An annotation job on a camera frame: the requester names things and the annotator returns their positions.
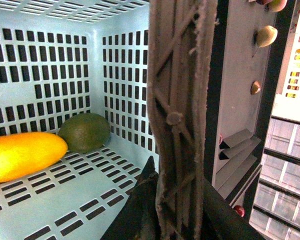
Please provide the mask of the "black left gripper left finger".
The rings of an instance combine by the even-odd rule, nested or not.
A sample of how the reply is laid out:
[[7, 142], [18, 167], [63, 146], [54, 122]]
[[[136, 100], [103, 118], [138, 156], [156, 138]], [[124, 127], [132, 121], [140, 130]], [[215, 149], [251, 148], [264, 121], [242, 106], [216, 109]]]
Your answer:
[[154, 158], [150, 156], [128, 200], [101, 237], [102, 240], [160, 239], [156, 211], [158, 177]]

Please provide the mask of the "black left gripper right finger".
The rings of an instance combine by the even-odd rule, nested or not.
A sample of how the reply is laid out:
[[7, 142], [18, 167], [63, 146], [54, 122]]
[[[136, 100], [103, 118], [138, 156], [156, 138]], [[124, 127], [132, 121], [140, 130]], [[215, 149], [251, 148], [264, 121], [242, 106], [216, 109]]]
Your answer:
[[247, 220], [221, 197], [206, 179], [203, 180], [203, 211], [211, 233], [217, 240], [263, 240]]

